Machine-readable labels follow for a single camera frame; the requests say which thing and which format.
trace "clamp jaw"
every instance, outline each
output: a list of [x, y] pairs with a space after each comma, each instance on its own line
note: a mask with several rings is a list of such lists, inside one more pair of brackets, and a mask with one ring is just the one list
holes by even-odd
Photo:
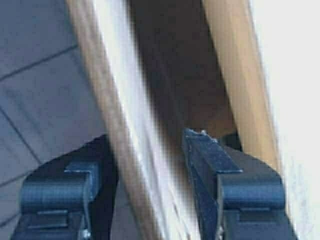
[[297, 240], [281, 177], [205, 132], [182, 139], [202, 240]]
[[32, 172], [11, 240], [109, 239], [118, 176], [108, 146], [101, 136]]

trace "wooden board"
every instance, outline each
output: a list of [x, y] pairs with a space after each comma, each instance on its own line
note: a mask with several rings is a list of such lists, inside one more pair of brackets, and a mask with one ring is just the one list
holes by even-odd
[[277, 169], [300, 240], [320, 236], [318, 9], [203, 0], [245, 152]]
[[243, 150], [278, 170], [273, 126], [247, 0], [203, 0]]
[[[142, 237], [199, 239], [181, 150], [182, 129], [205, 128], [216, 137], [235, 130], [201, 3], [185, 2], [181, 17], [189, 28], [194, 22], [199, 29], [186, 28], [182, 35], [176, 33], [184, 26], [177, 16], [182, 2], [156, 6], [142, 0], [131, 5], [126, 0], [67, 3]], [[141, 18], [146, 13], [147, 19]], [[170, 26], [162, 14], [171, 15], [173, 22], [176, 18], [175, 25]], [[162, 32], [154, 36], [154, 29]], [[188, 45], [167, 49], [170, 38], [181, 43], [185, 39]], [[204, 44], [191, 50], [193, 38], [203, 39]], [[149, 52], [156, 54], [150, 57]], [[179, 63], [177, 71], [173, 66]]]

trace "metal screw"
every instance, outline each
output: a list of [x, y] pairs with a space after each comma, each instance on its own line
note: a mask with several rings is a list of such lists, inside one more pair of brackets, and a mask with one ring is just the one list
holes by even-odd
[[219, 227], [219, 230], [218, 230], [218, 235], [219, 235], [219, 240], [223, 240], [224, 239], [224, 228], [222, 226]]
[[84, 229], [82, 232], [82, 236], [84, 240], [91, 239], [91, 232], [88, 229]]

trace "white wall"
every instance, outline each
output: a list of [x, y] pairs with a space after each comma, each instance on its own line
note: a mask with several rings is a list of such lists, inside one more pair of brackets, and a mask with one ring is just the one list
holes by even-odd
[[250, 6], [289, 213], [299, 239], [316, 240], [320, 236], [320, 1], [250, 0]]

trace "wooden edge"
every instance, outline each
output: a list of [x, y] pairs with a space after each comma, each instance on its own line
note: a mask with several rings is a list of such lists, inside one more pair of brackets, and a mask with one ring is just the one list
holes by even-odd
[[126, 0], [66, 0], [143, 239], [200, 239], [180, 146], [156, 119]]
[[203, 0], [243, 150], [280, 171], [248, 0]]
[[[120, 174], [125, 176], [124, 184], [130, 190], [129, 198], [135, 209], [135, 215], [139, 219], [141, 234], [144, 239], [166, 239], [167, 229], [163, 224], [163, 207], [157, 179], [154, 177], [154, 168], [151, 162], [147, 164], [144, 161], [151, 158], [148, 152], [150, 149], [146, 146], [149, 144], [146, 129], [143, 125], [130, 122], [131, 113], [125, 112], [125, 109], [130, 109], [132, 106], [127, 107], [125, 104], [130, 104], [132, 99], [124, 100], [126, 92], [119, 89], [126, 90], [130, 86], [126, 85], [128, 83], [121, 76], [115, 77], [115, 74], [119, 74], [117, 72], [119, 66], [111, 65], [111, 61], [121, 64], [114, 59], [115, 53], [112, 52], [112, 50], [121, 51], [115, 42], [121, 34], [123, 34], [122, 44], [127, 46], [125, 50], [130, 54], [131, 59], [128, 61], [137, 57], [134, 40], [130, 36], [126, 5], [122, 0], [118, 0], [118, 3], [110, 1], [109, 5], [106, 5], [107, 1], [99, 0], [67, 0], [66, 2]], [[122, 22], [118, 22], [119, 17], [122, 17]], [[116, 27], [123, 29], [117, 32], [114, 29]], [[138, 66], [124, 62], [122, 67], [124, 67], [123, 71], [134, 71], [132, 78], [137, 84], [141, 83], [142, 76]], [[142, 103], [145, 102], [141, 89], [137, 88], [136, 91], [137, 96], [140, 97], [139, 100]], [[138, 133], [141, 142], [132, 142]]]

